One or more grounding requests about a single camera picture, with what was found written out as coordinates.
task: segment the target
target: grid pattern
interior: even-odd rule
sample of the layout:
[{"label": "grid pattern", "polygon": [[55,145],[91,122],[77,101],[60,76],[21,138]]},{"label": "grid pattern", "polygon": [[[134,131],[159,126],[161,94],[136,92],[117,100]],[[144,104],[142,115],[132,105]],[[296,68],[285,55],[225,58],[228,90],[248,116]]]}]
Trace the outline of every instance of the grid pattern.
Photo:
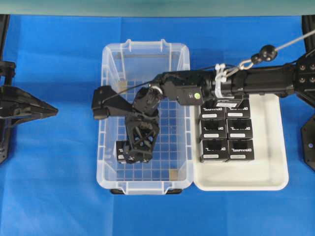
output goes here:
[{"label": "grid pattern", "polygon": [[[127,87],[139,85],[143,81],[130,81]],[[131,89],[123,94],[127,101],[132,102],[140,88]],[[149,163],[121,164],[116,161],[116,155],[108,156],[106,148],[98,150],[104,153],[106,163],[114,170],[110,175],[105,171],[104,177],[109,181],[167,181],[179,180],[177,171],[187,159],[191,159],[189,108],[180,106],[175,101],[167,99],[159,105],[160,133],[157,137],[153,158]],[[125,118],[117,119],[117,140],[126,140]],[[99,144],[107,143],[100,136]]]}]

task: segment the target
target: white label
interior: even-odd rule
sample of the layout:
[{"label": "white label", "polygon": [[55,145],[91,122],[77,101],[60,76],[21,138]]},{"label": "white label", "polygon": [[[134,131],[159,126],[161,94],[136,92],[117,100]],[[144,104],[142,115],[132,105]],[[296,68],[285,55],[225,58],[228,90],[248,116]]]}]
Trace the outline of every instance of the white label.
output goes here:
[{"label": "white label", "polygon": [[230,134],[231,138],[244,138],[245,134]]},{"label": "white label", "polygon": [[219,134],[204,134],[204,138],[218,138]]},{"label": "white label", "polygon": [[245,155],[230,155],[231,159],[246,159]]},{"label": "white label", "polygon": [[203,155],[203,158],[204,159],[215,159],[215,158],[219,158],[219,155],[218,154],[212,154],[212,155],[206,154],[206,155]]},{"label": "white label", "polygon": [[217,107],[236,107],[237,103],[217,103]]},{"label": "white label", "polygon": [[216,118],[217,114],[203,114],[202,118]]},{"label": "white label", "polygon": [[243,113],[227,113],[229,117],[242,117]]}]

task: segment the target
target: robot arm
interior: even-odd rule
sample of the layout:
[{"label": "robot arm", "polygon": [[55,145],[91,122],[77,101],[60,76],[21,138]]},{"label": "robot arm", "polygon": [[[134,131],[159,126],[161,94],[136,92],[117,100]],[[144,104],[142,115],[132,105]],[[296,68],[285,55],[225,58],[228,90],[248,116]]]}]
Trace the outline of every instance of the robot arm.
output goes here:
[{"label": "robot arm", "polygon": [[238,70],[224,81],[217,80],[218,74],[218,70],[159,74],[149,82],[148,88],[139,90],[132,104],[110,86],[95,90],[92,104],[95,119],[126,118],[128,139],[116,142],[118,161],[151,160],[159,133],[158,105],[164,98],[184,106],[202,105],[212,100],[218,107],[238,107],[243,97],[249,94],[272,93],[286,97],[295,93],[315,107],[315,57],[311,54],[303,55],[296,64]]}]

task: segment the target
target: black metal bracket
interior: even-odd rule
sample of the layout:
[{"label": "black metal bracket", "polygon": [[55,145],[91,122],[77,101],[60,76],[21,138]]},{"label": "black metal bracket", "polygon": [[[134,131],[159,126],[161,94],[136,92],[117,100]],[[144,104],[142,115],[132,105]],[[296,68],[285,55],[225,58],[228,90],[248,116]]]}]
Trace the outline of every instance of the black metal bracket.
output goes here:
[{"label": "black metal bracket", "polygon": [[11,129],[21,123],[55,116],[58,109],[12,86],[15,63],[2,61],[9,15],[0,15],[0,164],[8,157]]},{"label": "black metal bracket", "polygon": [[315,171],[315,116],[313,116],[301,129],[304,161]]},{"label": "black metal bracket", "polygon": [[[0,61],[2,60],[9,19],[9,15],[0,15]],[[0,67],[0,76],[4,73],[6,74],[6,71],[2,71]],[[8,126],[8,124],[8,120],[0,119],[0,164],[8,156],[9,140],[11,136],[11,128]]]},{"label": "black metal bracket", "polygon": [[9,26],[9,15],[0,15],[0,60],[2,60],[5,37]]},{"label": "black metal bracket", "polygon": [[[315,15],[302,16],[302,31],[306,34],[315,29]],[[304,39],[305,49],[307,52],[315,48],[315,35]],[[301,128],[304,161],[315,171],[315,116],[313,116]]]}]

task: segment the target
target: black cable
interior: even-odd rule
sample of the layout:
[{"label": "black cable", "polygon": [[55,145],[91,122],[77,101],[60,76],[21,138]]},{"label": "black cable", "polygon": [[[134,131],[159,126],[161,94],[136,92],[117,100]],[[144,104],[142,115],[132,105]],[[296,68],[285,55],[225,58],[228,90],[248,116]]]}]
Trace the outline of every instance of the black cable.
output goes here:
[{"label": "black cable", "polygon": [[118,96],[118,95],[120,95],[120,94],[122,94],[122,93],[124,93],[124,92],[127,92],[127,91],[129,91],[129,90],[131,90],[131,89],[135,89],[135,88],[137,88],[137,87],[140,87],[140,86],[143,86],[143,85],[146,85],[146,84],[149,84],[149,83],[151,83],[151,82],[152,82],[152,81],[148,81],[148,82],[145,82],[145,83],[142,83],[142,84],[139,84],[139,85],[136,85],[136,86],[127,88],[127,89],[125,89],[125,90],[123,90],[123,91],[120,91],[120,92],[118,92],[118,93],[116,93],[116,94],[114,94],[114,95],[112,95],[112,96],[106,98],[105,100],[103,100],[102,103],[104,103],[104,102],[106,102],[107,100],[112,99],[113,97],[116,97],[116,96]]}]

